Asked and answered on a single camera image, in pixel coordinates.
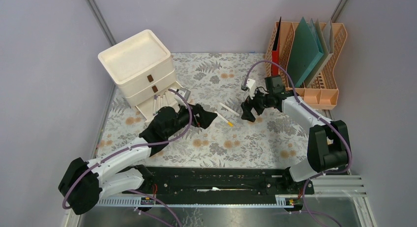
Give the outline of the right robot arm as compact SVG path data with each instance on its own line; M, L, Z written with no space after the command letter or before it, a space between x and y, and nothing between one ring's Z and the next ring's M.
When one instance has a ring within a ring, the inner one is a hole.
M317 114L294 90L286 90L280 76L266 77L266 92L261 92L253 79L246 79L242 90L249 95L241 104L243 120L255 121L253 111L261 115L274 108L291 117L308 133L307 155L304 160L287 168L282 180L284 191L293 194L302 181L324 171L348 164L348 131L346 124Z

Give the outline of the teal file folder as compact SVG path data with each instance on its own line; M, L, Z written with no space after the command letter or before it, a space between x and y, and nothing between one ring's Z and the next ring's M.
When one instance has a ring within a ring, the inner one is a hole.
M313 36L315 28L309 28L309 22L302 18L295 30L295 36L289 57L287 72L299 88L314 67L313 60L318 56L316 38Z

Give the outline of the purple capped white marker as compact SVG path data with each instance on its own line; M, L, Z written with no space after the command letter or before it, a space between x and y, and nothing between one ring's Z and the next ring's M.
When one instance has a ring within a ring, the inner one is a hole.
M153 107L152 107L152 110L153 110L152 114L153 115L156 115L157 106L158 106L157 99L158 99L158 96L157 95L154 95L154 98L153 98Z

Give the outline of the red file folder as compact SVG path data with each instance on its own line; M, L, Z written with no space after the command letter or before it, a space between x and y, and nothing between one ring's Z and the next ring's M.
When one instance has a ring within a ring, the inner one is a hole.
M279 49L280 49L280 28L281 28L281 17L276 23L276 32L273 39L273 46L271 50L271 60L275 64L279 64ZM271 75L277 76L279 74L279 67L275 64L271 65Z

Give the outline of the cream drawer unit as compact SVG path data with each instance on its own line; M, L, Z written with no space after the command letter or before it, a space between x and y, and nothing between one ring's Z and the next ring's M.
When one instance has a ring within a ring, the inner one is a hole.
M100 52L98 59L130 107L137 109L147 123L154 118L154 95L182 87L171 52L150 29ZM174 94L169 93L170 105L166 100L165 105L177 108Z

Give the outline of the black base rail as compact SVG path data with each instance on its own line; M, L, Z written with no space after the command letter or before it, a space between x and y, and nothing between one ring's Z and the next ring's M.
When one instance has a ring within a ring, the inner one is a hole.
M312 181L291 181L289 170L127 167L102 181L90 175L86 196L103 199L113 194L137 190L158 196L193 195L202 193L257 195L312 195L317 188Z

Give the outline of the beige file folder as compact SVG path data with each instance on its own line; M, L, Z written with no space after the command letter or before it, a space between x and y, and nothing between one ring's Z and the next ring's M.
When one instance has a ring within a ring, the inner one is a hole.
M312 27L315 28L313 36L316 38L316 44L319 54L317 57L314 58L314 67L312 68L309 75L306 77L304 81L304 85L307 88L313 86L314 81L316 80L318 75L323 71L325 65L334 53L334 36L331 20L329 20L327 23L324 24L323 27L321 27L319 19L317 19L315 22L313 22L313 19L311 19L309 23L309 28L312 30Z

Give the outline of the teal capped white marker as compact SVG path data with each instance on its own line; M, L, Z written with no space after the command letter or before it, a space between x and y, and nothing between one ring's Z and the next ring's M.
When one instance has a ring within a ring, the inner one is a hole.
M165 92L165 100L167 105L170 105L170 93L169 92Z

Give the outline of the yellow capped white marker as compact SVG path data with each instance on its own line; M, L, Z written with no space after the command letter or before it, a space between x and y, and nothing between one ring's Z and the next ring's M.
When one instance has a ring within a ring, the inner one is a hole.
M229 126L231 126L231 127L233 127L234 125L230 122L230 121L228 121L225 117L223 117L219 112L217 112L217 111L215 111L215 113L217 114L217 116L222 120L222 121L224 121L225 123L227 123Z

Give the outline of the floral desk mat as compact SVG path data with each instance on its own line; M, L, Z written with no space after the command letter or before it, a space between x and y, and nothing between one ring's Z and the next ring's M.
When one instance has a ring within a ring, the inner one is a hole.
M191 127L141 164L167 167L226 167L284 169L306 158L308 133L291 117L266 109L255 122L242 120L219 105L241 114L247 93L246 75L264 86L262 54L174 53L179 84L191 91L189 102L219 112L234 126L216 118L207 129Z

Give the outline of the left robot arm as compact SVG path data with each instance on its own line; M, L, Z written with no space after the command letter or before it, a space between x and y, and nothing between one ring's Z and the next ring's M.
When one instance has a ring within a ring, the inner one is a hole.
M58 185L64 197L62 207L81 215L113 194L135 189L147 193L152 188L152 179L138 169L123 169L163 150L175 141L173 135L179 130L182 133L176 139L184 136L191 126L207 129L216 118L217 113L204 110L200 104L180 106L178 112L172 107L161 108L148 127L125 147L105 157L88 161L79 157L71 161Z

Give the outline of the peach plastic file organizer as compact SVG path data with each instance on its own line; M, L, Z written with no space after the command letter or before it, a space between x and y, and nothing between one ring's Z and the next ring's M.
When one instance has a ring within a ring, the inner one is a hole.
M292 64L291 51L298 22L277 21L274 23L265 60L278 63L284 70ZM323 56L305 79L303 84L296 85L296 92L312 108L332 110L336 107L339 89L334 70L337 60L347 39L347 30L343 23L332 23L330 48L323 47Z

